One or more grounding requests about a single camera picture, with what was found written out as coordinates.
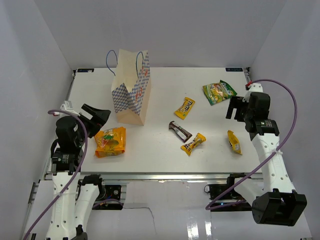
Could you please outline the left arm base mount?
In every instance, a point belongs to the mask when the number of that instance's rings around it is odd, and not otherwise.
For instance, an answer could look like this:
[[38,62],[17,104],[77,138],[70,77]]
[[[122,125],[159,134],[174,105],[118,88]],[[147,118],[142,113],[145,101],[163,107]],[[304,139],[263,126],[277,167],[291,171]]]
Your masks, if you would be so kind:
[[103,201],[106,199],[115,199],[121,200],[121,185],[102,185],[102,191],[99,192],[99,195],[96,199],[97,202]]

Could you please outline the orange candy bag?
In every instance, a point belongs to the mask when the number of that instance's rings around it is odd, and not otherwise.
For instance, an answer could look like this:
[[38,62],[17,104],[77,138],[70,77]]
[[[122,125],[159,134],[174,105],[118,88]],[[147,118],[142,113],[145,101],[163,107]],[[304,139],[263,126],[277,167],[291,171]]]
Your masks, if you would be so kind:
[[110,128],[99,131],[95,136],[95,156],[105,158],[118,156],[126,150],[126,129],[124,127]]

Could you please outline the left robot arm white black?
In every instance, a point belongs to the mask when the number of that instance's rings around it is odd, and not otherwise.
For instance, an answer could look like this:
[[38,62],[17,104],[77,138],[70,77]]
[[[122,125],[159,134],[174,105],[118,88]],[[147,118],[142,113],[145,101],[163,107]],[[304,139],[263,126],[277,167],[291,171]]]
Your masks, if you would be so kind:
[[48,113],[58,116],[55,123],[56,139],[51,145],[51,174],[53,201],[47,240],[86,240],[89,216],[96,200],[105,196],[106,187],[99,174],[81,179],[81,167],[88,149],[88,140],[106,124],[110,110],[83,104],[91,117],[75,112],[66,101],[61,109]]

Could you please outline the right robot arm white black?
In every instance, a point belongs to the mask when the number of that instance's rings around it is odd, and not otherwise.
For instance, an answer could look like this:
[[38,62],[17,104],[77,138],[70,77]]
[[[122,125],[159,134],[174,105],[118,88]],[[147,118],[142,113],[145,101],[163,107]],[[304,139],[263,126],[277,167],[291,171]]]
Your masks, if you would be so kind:
[[257,224],[293,227],[307,206],[307,199],[297,193],[287,173],[283,155],[278,149],[278,125],[269,118],[270,103],[270,96],[262,92],[231,97],[226,118],[234,117],[245,123],[260,162],[263,187],[248,177],[228,184],[225,192],[233,200],[242,196],[251,206]]

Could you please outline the brown chocolate bar wrapper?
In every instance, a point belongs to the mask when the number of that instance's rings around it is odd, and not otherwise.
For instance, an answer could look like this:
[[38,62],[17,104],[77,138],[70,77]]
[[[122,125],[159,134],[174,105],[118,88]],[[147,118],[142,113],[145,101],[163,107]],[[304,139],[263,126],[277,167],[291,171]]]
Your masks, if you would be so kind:
[[175,132],[176,136],[179,137],[184,143],[186,143],[193,135],[177,124],[175,121],[171,121],[168,125],[168,129]]

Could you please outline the aluminium front rail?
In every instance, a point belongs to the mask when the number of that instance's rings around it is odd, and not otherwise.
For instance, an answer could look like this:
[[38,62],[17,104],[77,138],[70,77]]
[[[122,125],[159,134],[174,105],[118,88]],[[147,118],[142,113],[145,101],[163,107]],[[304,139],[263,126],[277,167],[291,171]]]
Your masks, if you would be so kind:
[[186,182],[212,182],[225,181],[231,173],[111,173],[111,172],[83,172],[79,179],[85,176],[101,175],[106,181],[186,181]]

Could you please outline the yellow m&m pack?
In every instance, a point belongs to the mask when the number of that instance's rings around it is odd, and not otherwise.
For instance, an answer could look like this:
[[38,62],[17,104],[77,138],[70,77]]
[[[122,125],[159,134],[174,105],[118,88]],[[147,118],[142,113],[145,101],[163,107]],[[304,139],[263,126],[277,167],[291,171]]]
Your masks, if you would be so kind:
[[184,102],[182,104],[182,106],[180,106],[175,112],[174,114],[179,117],[180,119],[184,120],[188,114],[190,113],[191,109],[193,108],[193,106],[195,105],[196,101],[189,98],[189,97],[185,97],[184,98]]
[[227,131],[228,142],[234,153],[242,154],[241,145],[238,138],[235,136],[234,132],[231,130]]
[[200,144],[204,143],[206,141],[206,137],[202,135],[201,133],[197,133],[197,135],[194,137],[194,139],[184,144],[180,147],[181,150],[183,150],[188,156],[191,155],[192,151]]

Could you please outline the green yellow candy bag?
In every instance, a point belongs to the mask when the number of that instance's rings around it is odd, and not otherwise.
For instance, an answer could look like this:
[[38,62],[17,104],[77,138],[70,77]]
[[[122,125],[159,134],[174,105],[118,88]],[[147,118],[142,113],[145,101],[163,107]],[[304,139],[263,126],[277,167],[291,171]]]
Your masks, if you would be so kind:
[[238,95],[232,86],[223,80],[203,85],[202,89],[211,106]]

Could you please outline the blue checkered paper bag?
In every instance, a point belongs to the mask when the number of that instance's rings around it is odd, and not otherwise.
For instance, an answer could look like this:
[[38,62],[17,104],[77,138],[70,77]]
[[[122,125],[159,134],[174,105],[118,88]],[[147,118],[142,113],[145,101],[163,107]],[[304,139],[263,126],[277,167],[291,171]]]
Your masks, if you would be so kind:
[[120,49],[115,57],[111,96],[117,122],[143,126],[152,88],[149,52]]

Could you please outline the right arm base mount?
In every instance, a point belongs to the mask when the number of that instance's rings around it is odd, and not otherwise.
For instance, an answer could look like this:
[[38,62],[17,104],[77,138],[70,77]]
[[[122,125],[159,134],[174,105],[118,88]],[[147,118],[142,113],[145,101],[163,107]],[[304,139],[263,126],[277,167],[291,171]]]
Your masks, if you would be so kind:
[[[235,183],[235,179],[240,179],[245,176],[244,173],[232,173],[229,175],[229,177],[226,179],[226,183],[224,184],[207,184],[203,191],[209,195],[210,201],[212,201],[214,198],[219,196],[222,192],[227,190],[229,187],[231,187]],[[230,192],[228,192],[226,195],[221,197],[219,200],[217,200],[213,206],[223,206],[225,204],[234,203],[234,202],[241,202],[244,198],[237,193],[234,189],[232,189]],[[242,202],[239,204],[233,204],[231,206],[226,206],[218,209],[212,210],[212,212],[248,212],[251,211],[252,208],[247,202]]]

